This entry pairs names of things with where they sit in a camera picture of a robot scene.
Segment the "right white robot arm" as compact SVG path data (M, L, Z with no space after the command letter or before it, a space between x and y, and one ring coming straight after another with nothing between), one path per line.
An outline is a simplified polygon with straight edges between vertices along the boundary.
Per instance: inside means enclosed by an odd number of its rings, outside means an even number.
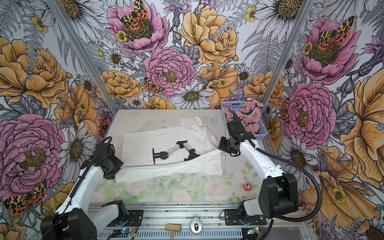
M271 155L263 151L255 136L247 132L242 121L233 112L233 120L227 123L229 137L221 137L218 149L232 157L244 156L262 180L257 198L239 204L240 218L246 221L254 216L267 219L281 218L299 209L297 179L285 173L281 166L271 161Z

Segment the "white printed t-shirt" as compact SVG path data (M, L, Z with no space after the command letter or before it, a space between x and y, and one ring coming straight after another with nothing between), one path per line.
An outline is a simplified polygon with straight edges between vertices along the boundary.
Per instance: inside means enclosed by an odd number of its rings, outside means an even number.
M178 126L126 133L123 166L117 183L133 183L172 174L223 174L217 138L199 116L181 118Z

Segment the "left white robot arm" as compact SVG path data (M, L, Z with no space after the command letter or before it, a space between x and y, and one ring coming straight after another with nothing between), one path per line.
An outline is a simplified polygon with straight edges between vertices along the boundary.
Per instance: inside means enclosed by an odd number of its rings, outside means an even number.
M54 215L43 219L43 240L95 240L109 224L124 224L128 214L123 201L102 205L94 217L88 216L94 192L102 179L112 180L123 162L115 156L110 143L96 146L92 159L82 165L80 176Z

